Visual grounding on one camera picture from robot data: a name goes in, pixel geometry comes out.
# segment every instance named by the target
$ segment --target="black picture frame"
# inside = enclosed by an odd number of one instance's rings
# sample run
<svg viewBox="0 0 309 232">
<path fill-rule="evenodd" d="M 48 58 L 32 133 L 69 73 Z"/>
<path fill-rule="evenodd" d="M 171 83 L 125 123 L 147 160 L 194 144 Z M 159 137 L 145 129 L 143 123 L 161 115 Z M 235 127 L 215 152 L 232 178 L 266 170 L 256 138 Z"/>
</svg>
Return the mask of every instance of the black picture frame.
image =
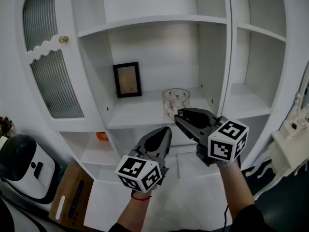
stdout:
<svg viewBox="0 0 309 232">
<path fill-rule="evenodd" d="M 122 94 L 121 93 L 121 89 L 120 89 L 120 83 L 119 83 L 118 69 L 124 68 L 124 67 L 132 67 L 132 66 L 135 67 L 137 92 Z M 115 83 L 116 83 L 116 90 L 117 90 L 118 98 L 141 96 L 140 69 L 139 69 L 139 63 L 138 62 L 125 63 L 125 64 L 116 64 L 116 65 L 113 65 L 113 69 L 114 69 L 114 77 L 115 77 Z"/>
</svg>

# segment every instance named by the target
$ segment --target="picture frame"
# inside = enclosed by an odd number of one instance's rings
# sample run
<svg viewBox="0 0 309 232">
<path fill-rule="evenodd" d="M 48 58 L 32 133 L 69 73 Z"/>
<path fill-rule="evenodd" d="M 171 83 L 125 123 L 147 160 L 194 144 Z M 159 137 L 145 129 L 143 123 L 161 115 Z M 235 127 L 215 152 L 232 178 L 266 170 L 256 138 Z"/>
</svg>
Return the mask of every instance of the picture frame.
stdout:
<svg viewBox="0 0 309 232">
<path fill-rule="evenodd" d="M 141 96 L 138 62 L 113 65 L 118 98 Z"/>
</svg>

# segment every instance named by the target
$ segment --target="orange object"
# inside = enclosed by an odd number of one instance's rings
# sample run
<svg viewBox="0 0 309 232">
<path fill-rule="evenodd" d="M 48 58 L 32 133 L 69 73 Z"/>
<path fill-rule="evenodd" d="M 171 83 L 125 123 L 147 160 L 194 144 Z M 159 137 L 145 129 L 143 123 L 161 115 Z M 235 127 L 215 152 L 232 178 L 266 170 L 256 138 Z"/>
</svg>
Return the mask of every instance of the orange object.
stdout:
<svg viewBox="0 0 309 232">
<path fill-rule="evenodd" d="M 108 137 L 105 132 L 97 132 L 96 135 L 100 141 L 108 141 Z"/>
</svg>

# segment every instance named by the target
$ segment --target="white ornate stand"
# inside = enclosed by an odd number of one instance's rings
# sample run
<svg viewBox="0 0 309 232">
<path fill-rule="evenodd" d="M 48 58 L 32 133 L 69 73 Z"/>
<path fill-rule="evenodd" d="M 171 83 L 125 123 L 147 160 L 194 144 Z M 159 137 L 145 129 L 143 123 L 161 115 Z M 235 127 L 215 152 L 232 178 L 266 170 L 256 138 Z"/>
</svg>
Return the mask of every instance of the white ornate stand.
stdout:
<svg viewBox="0 0 309 232">
<path fill-rule="evenodd" d="M 254 200 L 257 200 L 262 193 L 273 188 L 283 177 L 288 176 L 293 171 L 295 171 L 294 176 L 297 175 L 298 170 L 304 165 L 307 170 L 309 160 L 309 111 L 306 105 L 304 108 L 302 107 L 302 103 L 308 80 L 309 68 L 307 67 L 300 91 L 296 94 L 293 108 L 287 119 L 283 122 L 280 130 L 272 133 L 274 141 L 256 160 L 253 170 L 246 173 L 246 176 L 254 174 L 265 160 L 271 159 L 271 163 L 265 166 L 263 172 L 257 178 L 262 177 L 268 168 L 271 168 L 276 176 L 255 194 Z"/>
</svg>

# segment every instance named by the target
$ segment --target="red bracelet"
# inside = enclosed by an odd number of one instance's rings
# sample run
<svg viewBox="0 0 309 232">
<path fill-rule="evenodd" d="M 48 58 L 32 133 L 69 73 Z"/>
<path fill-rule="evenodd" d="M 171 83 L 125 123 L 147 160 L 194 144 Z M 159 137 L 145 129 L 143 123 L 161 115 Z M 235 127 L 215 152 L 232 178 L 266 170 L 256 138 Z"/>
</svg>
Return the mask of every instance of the red bracelet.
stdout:
<svg viewBox="0 0 309 232">
<path fill-rule="evenodd" d="M 132 196 L 133 199 L 139 200 L 139 201 L 149 200 L 151 197 L 152 197 L 152 196 L 149 196 L 149 197 L 147 197 L 147 198 L 145 198 L 145 199 L 137 199 L 137 198 L 134 198 L 134 196 Z"/>
</svg>

